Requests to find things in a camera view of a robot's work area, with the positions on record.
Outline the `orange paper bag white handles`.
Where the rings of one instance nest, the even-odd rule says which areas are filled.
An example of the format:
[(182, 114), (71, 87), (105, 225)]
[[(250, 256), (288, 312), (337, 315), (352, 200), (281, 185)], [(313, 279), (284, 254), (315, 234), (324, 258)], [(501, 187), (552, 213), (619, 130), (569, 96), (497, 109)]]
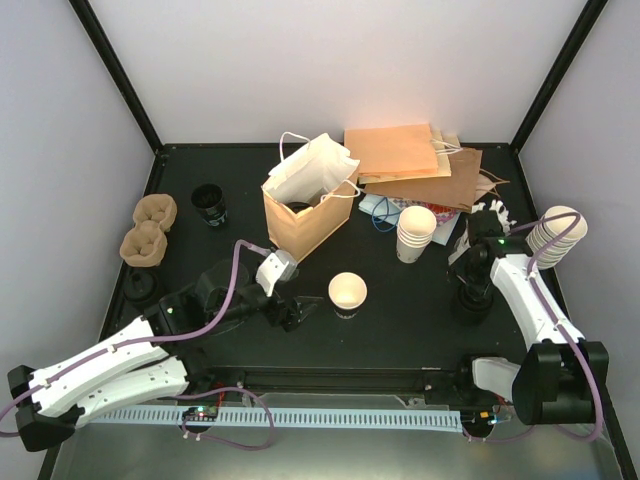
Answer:
[[(285, 156), (268, 173), (261, 186), (269, 239), (300, 262), (345, 224), (357, 186), (360, 161), (323, 133), (301, 138), (303, 145)], [(313, 206), (294, 215), (289, 202)]]

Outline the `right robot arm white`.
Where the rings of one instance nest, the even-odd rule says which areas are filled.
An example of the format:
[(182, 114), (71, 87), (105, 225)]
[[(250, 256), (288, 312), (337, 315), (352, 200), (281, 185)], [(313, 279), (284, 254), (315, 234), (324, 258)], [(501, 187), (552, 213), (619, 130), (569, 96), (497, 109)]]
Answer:
[(564, 314), (544, 283), (526, 240), (510, 232), (508, 217), (475, 207), (448, 258), (456, 284), (451, 310), (478, 325), (502, 296), (527, 349), (521, 364), (494, 354), (469, 354), (454, 379), (457, 396), (476, 403), (489, 392), (510, 402), (526, 425), (604, 425), (601, 387), (609, 356)]

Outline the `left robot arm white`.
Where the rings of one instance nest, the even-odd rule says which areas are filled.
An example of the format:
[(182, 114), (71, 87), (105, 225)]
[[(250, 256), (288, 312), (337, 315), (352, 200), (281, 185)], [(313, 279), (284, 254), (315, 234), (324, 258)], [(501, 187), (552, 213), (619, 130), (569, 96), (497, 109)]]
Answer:
[[(198, 280), (167, 294), (106, 340), (68, 360), (8, 374), (17, 402), (17, 435), (38, 452), (69, 439), (91, 420), (116, 409), (165, 397), (207, 397), (215, 375), (206, 340), (260, 317), (286, 332), (321, 304), (317, 296), (291, 296), (263, 288), (245, 266), (232, 275), (226, 260)], [(235, 291), (227, 292), (230, 279)]]

